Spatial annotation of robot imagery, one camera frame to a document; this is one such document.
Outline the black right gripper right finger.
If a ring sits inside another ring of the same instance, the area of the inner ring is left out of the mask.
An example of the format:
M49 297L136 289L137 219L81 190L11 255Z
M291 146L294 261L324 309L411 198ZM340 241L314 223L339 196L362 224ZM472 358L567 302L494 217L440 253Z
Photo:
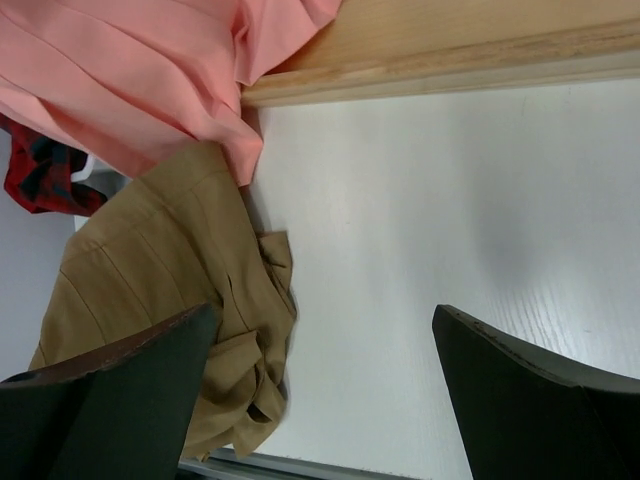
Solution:
M638 478L638 380L451 305L436 307L432 331L474 478Z

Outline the tan pleated skirt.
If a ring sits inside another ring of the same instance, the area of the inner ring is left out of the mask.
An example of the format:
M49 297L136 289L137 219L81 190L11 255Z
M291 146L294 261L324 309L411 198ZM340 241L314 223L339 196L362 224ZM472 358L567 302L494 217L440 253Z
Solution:
M296 319L283 232L254 231L221 148L197 143L132 180L67 241L31 367L199 304L217 320L183 453L253 453L281 422Z

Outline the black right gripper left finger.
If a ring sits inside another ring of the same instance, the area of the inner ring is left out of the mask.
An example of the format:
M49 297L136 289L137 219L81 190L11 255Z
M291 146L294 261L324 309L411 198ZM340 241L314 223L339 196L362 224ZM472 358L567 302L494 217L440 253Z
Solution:
M198 305L2 381L2 478L174 478L216 329Z

